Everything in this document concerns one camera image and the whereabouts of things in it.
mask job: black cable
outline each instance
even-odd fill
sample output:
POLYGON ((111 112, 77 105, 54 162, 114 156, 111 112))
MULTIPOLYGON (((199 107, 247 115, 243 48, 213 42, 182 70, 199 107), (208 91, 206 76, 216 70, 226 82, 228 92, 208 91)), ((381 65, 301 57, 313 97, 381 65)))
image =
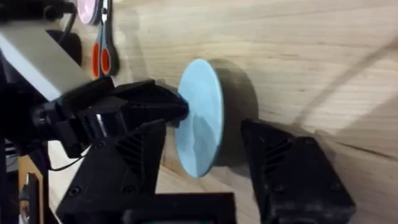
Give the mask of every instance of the black cable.
POLYGON ((80 156, 78 159, 76 159, 75 161, 69 163, 68 165, 65 165, 63 167, 59 167, 59 168, 56 168, 56 169, 52 168, 51 165, 49 165, 49 170, 58 172, 58 171, 67 169, 67 168, 71 167, 72 165, 74 165, 75 163, 77 163, 80 159, 82 159, 84 157, 85 157, 85 155, 84 156, 80 156))
POLYGON ((72 27, 75 23, 76 20, 76 16, 77 16, 77 10, 76 7, 73 7, 73 12, 71 13, 67 26, 65 27, 65 30, 63 31, 62 36, 58 39, 58 44, 61 44, 63 42, 63 40, 66 38, 66 36, 70 33, 70 31, 72 30, 72 27))

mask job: black plastic bracket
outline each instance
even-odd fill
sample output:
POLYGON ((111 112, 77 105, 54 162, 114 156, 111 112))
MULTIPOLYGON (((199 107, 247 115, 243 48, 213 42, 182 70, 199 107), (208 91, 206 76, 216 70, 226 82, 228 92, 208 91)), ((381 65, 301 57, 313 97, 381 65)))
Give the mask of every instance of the black plastic bracket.
POLYGON ((355 204, 314 138, 252 119, 241 132, 263 223, 349 222, 355 204))

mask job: round plastic disc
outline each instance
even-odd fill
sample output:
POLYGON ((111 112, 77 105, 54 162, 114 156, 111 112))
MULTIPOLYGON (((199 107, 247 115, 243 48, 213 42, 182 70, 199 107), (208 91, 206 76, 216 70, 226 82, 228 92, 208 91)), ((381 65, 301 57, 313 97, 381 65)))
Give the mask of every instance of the round plastic disc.
POLYGON ((78 0, 77 11, 82 23, 89 24, 96 10, 96 0, 78 0))
POLYGON ((189 105, 187 118, 175 130, 178 155, 188 174, 202 177, 212 167, 223 138, 223 91, 213 67, 197 59, 185 69, 178 93, 189 105))

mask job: screw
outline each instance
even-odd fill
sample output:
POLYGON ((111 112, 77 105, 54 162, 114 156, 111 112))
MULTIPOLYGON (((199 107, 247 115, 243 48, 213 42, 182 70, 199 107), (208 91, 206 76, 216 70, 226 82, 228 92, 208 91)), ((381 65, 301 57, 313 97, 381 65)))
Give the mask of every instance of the screw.
POLYGON ((338 182, 334 182, 330 185, 330 189, 334 192, 339 192, 341 190, 341 184, 338 182))
POLYGON ((315 140, 312 139, 312 138, 307 138, 306 140, 304 140, 304 143, 305 143, 305 144, 314 144, 314 143, 315 143, 315 140))
POLYGON ((277 184, 273 189, 277 193, 282 193, 285 190, 285 187, 282 184, 277 184))
POLYGON ((80 192, 81 192, 81 188, 76 186, 68 191, 68 196, 76 197, 78 194, 80 194, 80 192))

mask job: pink object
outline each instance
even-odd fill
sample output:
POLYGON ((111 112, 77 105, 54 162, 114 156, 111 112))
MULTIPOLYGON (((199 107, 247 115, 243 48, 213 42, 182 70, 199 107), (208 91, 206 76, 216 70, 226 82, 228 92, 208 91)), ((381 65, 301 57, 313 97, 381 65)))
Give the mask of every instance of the pink object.
POLYGON ((89 24, 96 10, 96 0, 77 0, 77 11, 82 23, 89 24))

